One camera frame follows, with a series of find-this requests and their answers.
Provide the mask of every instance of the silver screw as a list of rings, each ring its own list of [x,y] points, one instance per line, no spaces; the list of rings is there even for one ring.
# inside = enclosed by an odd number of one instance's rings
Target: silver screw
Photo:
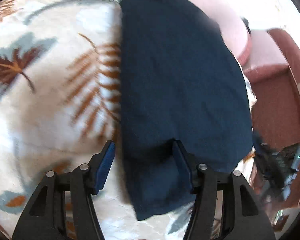
[[[234,170],[234,171],[233,171],[233,175],[234,175],[234,176],[240,177],[241,174],[242,174],[241,171],[238,171],[238,170]]]
[[[48,178],[50,178],[54,175],[54,171],[48,171],[46,175]]]
[[[81,165],[80,165],[80,170],[82,170],[82,171],[85,171],[85,170],[87,170],[88,168],[89,168],[89,165],[88,165],[87,163],[81,164]]]
[[[205,171],[208,168],[208,166],[204,163],[201,163],[201,164],[199,164],[198,168],[199,168],[199,170]]]

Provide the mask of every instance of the navy blue cloth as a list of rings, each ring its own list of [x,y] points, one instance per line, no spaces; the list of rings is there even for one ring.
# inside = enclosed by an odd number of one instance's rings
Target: navy blue cloth
[[[216,171],[252,148],[245,81],[218,25],[188,0],[123,0],[121,125],[126,186],[137,219],[194,200],[172,139]]]

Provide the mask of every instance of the folded garment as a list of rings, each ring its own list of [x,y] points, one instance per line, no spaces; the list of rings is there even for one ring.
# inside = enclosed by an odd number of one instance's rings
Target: folded garment
[[[188,0],[123,0],[121,125],[126,185],[137,219],[194,200],[171,141],[216,171],[252,148],[240,66],[218,25]]]

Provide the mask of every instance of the leaf print blanket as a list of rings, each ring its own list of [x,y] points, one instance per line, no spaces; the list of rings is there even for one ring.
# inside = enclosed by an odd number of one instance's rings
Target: leaf print blanket
[[[137,221],[127,197],[119,133],[120,1],[0,3],[0,230],[8,237],[47,171],[71,171],[108,139],[116,142],[116,158],[93,198],[105,238],[183,237],[192,203]],[[252,158],[239,163],[247,179],[252,165]],[[67,234],[75,239],[69,195],[66,212]]]

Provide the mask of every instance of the dark blue fabric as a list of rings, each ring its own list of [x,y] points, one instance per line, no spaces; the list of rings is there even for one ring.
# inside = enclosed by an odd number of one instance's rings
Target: dark blue fabric
[[[252,148],[245,81],[220,30],[188,0],[123,0],[122,149],[138,220],[194,200],[172,139],[216,171]]]

